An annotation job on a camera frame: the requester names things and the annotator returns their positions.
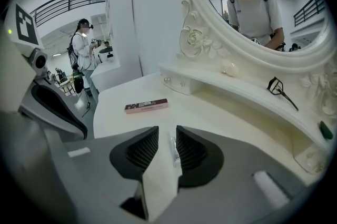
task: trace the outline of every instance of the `ceiling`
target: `ceiling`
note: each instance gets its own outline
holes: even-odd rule
[[[92,16],[91,19],[94,25],[94,29],[91,31],[92,37],[97,38],[98,40],[108,38],[106,16]],[[44,52],[48,57],[53,54],[67,52],[70,40],[75,33],[77,23],[78,21],[68,23],[41,38],[45,48]]]

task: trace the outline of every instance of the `white shirt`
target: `white shirt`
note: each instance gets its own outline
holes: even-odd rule
[[[240,27],[240,33],[247,38],[256,38],[266,46],[270,35],[282,28],[277,0],[234,0],[234,4],[235,9],[227,0],[230,24]]]
[[[90,56],[90,46],[86,37],[81,33],[76,32],[73,37],[73,49],[78,55],[79,70],[94,70],[97,67],[97,62],[94,53]]]

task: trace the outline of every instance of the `black railing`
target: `black railing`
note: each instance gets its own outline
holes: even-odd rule
[[[105,0],[50,0],[32,11],[31,15],[35,18],[36,26],[40,26],[50,19],[72,9],[103,2]]]
[[[322,12],[324,9],[324,0],[309,0],[309,2],[294,15],[295,27]]]

